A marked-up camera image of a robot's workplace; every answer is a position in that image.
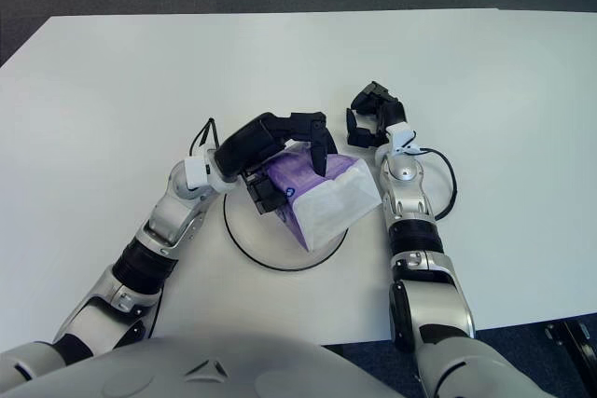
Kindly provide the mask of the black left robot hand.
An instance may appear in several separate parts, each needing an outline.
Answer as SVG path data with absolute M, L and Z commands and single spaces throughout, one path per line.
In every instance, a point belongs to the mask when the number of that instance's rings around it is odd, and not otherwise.
M 241 177 L 261 214 L 287 203 L 286 193 L 274 185 L 263 165 L 281 153 L 289 141 L 306 142 L 313 171 L 320 176 L 326 174 L 327 156 L 335 154 L 337 147 L 326 127 L 326 115 L 321 112 L 292 113 L 288 117 L 263 113 L 230 135 L 215 151 L 215 165 L 222 177 Z

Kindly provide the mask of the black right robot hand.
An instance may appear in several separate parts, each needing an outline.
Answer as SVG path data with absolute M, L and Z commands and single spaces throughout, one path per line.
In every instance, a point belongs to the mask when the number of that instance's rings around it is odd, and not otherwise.
M 373 117 L 377 123 L 376 130 L 358 127 L 356 114 Z M 387 88 L 372 81 L 355 96 L 351 106 L 346 109 L 347 143 L 362 148 L 388 144 L 386 129 L 406 121 L 402 102 L 392 96 Z

